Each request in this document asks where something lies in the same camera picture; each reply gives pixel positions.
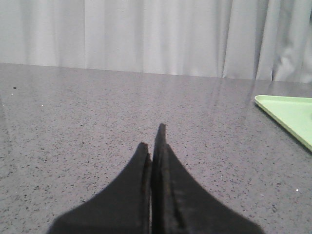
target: curtain fold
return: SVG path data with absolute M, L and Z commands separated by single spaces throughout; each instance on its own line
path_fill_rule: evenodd
M 312 0 L 0 0 L 0 62 L 312 82 Z

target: gray curtain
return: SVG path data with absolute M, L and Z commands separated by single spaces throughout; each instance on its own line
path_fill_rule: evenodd
M 0 0 L 0 62 L 312 81 L 312 0 Z

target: gray speckled countertop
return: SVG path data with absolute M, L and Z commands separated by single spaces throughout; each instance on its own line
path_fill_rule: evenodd
M 312 154 L 259 94 L 312 97 L 312 85 L 0 64 L 0 233 L 46 232 L 141 141 L 152 153 L 161 122 L 217 199 L 268 234 L 312 233 Z

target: light green plastic tray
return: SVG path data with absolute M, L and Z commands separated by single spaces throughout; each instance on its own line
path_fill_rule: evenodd
M 254 99 L 312 152 L 312 98 L 258 95 Z

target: tray rim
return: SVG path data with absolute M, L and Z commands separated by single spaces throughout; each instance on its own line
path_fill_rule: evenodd
M 307 147 L 311 152 L 312 152 L 312 143 L 310 144 L 308 141 L 306 141 L 302 136 L 300 136 L 298 133 L 296 133 L 292 127 L 287 125 L 284 121 L 282 121 L 279 117 L 274 115 L 268 108 L 264 106 L 264 104 L 261 103 L 261 98 L 268 98 L 268 97 L 273 97 L 273 98 L 284 98 L 284 99 L 296 99 L 296 100 L 304 100 L 304 101 L 311 101 L 312 103 L 312 98 L 310 97 L 289 97 L 289 96 L 273 96 L 273 95 L 257 95 L 254 97 L 254 100 L 256 104 L 269 116 L 271 116 L 276 122 L 278 122 L 283 128 L 285 128 L 290 134 L 292 134 L 297 140 L 299 140 L 305 147 Z

